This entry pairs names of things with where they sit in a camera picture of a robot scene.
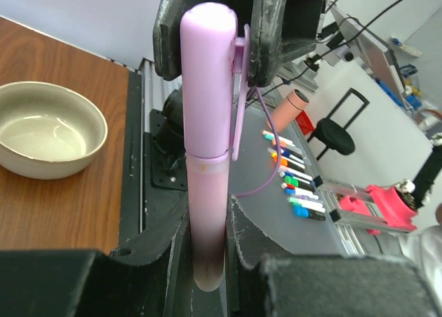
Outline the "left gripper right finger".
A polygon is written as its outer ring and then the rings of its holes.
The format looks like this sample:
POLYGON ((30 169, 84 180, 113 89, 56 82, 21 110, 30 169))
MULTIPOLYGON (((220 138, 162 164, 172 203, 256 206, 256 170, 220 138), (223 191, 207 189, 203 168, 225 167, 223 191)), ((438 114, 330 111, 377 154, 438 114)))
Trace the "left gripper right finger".
POLYGON ((227 207, 228 316, 440 316, 423 273, 396 256, 296 256, 227 207))

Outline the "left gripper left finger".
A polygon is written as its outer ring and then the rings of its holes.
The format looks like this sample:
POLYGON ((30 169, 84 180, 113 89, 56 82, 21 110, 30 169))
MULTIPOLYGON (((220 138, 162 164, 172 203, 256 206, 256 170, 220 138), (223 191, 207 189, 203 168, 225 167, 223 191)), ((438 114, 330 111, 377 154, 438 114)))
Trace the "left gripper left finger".
POLYGON ((106 255, 1 252, 2 316, 190 316, 189 215, 175 208, 106 255))

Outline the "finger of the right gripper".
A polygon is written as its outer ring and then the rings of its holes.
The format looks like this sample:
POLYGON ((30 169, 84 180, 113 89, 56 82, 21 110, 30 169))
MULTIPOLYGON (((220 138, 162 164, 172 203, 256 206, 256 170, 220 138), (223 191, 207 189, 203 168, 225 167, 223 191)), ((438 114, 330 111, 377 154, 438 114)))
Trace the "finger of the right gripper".
POLYGON ((153 54, 156 73, 167 81, 181 74, 180 20, 186 0, 160 0, 153 26, 153 54))
POLYGON ((326 0, 253 0, 250 87, 268 86, 279 68, 313 49, 326 0))

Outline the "pink highlighter cap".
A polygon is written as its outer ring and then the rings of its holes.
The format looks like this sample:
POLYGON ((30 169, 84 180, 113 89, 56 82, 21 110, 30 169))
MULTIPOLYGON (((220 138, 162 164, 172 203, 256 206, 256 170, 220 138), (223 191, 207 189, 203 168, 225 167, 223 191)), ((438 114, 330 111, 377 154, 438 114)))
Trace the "pink highlighter cap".
POLYGON ((236 13, 222 3, 201 3, 180 22, 184 145, 202 159, 229 153, 237 160, 250 55, 249 25, 238 36, 236 13))

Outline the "pink highlighter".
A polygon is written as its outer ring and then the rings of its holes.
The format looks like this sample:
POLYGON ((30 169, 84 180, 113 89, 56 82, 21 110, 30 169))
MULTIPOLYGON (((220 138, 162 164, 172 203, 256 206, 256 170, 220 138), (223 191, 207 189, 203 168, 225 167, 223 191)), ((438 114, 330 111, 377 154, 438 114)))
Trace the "pink highlighter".
POLYGON ((205 292, 216 290, 224 272, 229 155, 186 157, 193 277, 205 292))

